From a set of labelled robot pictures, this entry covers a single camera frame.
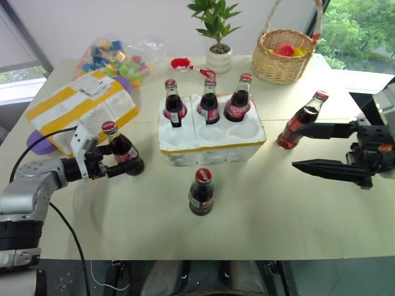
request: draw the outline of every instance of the styrofoam tray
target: styrofoam tray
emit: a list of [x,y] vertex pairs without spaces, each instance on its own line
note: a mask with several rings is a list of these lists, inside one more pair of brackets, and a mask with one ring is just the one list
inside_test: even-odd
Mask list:
[[188,112],[181,128],[173,128],[164,117],[165,99],[159,103],[159,147],[172,165],[210,164],[225,161],[247,160],[266,141],[265,131],[251,100],[251,108],[243,121],[232,122],[225,118],[223,110],[231,96],[218,97],[220,119],[206,125],[197,112],[201,97],[184,98]]

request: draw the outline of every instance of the table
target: table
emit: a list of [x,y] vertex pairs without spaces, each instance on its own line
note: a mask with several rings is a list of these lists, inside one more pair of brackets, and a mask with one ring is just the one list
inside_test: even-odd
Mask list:
[[[202,65],[203,57],[192,58]],[[250,71],[251,56],[236,56],[232,69],[218,77],[219,93],[233,92],[239,74]],[[64,60],[31,104],[70,81],[76,60]],[[157,103],[164,81],[174,78],[181,95],[201,93],[203,76],[172,69],[145,83],[132,96],[139,115],[121,131],[139,149],[146,170],[128,175],[77,181],[56,191],[52,202],[75,228],[87,259],[255,259],[296,260],[394,255],[395,182],[373,178],[369,191],[352,183],[307,175],[292,161],[312,158],[345,161],[356,138],[302,139],[292,151],[275,139],[293,113],[314,91],[330,93],[320,121],[347,122],[360,111],[319,56],[297,82],[287,86],[254,78],[251,92],[267,134],[267,142],[246,162],[207,166],[213,174],[216,201],[212,212],[195,216],[188,208],[189,186],[199,168],[172,167],[159,151]],[[21,117],[0,147],[0,188],[6,186],[15,161],[26,148],[33,127]],[[25,162],[61,157],[59,152]],[[114,165],[112,157],[105,157]],[[49,209],[40,246],[42,258],[77,259],[68,229]]]

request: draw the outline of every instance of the basket handle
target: basket handle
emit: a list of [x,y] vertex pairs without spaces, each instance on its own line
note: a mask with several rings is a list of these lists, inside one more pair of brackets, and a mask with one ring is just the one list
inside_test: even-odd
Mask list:
[[[270,13],[269,13],[269,15],[267,17],[267,21],[266,21],[265,27],[262,30],[262,32],[260,33],[260,35],[258,36],[258,38],[260,38],[263,34],[268,33],[269,27],[270,27],[270,22],[272,21],[273,15],[276,12],[276,10],[278,9],[278,6],[280,5],[281,2],[283,2],[283,0],[276,0],[276,2],[274,3],[272,11],[270,11]],[[323,17],[322,0],[314,0],[314,3],[315,3],[315,6],[317,6],[317,23],[315,25],[314,32],[313,32],[312,45],[316,45],[318,39],[321,37],[321,34],[322,34],[322,17]]]

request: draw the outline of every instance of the bottle label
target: bottle label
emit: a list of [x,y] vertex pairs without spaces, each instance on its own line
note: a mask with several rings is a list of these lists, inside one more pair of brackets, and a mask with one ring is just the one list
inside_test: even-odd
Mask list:
[[216,120],[218,118],[218,109],[205,110],[200,105],[197,107],[197,112],[204,117],[206,121]]
[[170,112],[170,121],[172,123],[178,123],[179,122],[179,120],[178,120],[178,113]]
[[295,116],[293,118],[291,118],[288,122],[287,122],[288,128],[291,131],[295,131],[298,128],[300,128],[301,126],[304,126],[303,123],[301,123]]
[[172,123],[179,123],[181,118],[184,118],[186,115],[186,108],[183,106],[183,108],[177,113],[177,112],[169,112],[168,110],[163,111],[163,115],[165,115],[166,118],[170,119]]
[[189,197],[189,202],[191,203],[191,205],[193,205],[195,208],[198,208],[200,210],[204,210],[205,208],[209,208],[214,203],[214,198],[211,198],[207,202],[200,202],[200,201],[196,200],[192,196],[192,194],[190,192],[189,192],[189,196],[188,197]]
[[137,150],[132,146],[130,150],[125,154],[114,154],[117,163],[129,162],[130,160],[136,158],[138,155]]
[[242,118],[248,112],[250,107],[251,107],[250,103],[248,103],[247,105],[242,106],[242,107],[237,107],[235,105],[228,104],[227,105],[227,112],[228,112],[229,116],[231,116],[233,118]]

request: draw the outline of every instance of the coca-cola logo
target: coca-cola logo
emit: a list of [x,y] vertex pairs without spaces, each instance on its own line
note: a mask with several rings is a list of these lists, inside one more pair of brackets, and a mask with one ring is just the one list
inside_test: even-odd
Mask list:
[[228,106],[228,111],[231,113],[244,114],[249,110],[249,108],[250,108],[249,103],[248,103],[248,105],[245,105],[243,107],[236,107],[236,106],[230,104]]

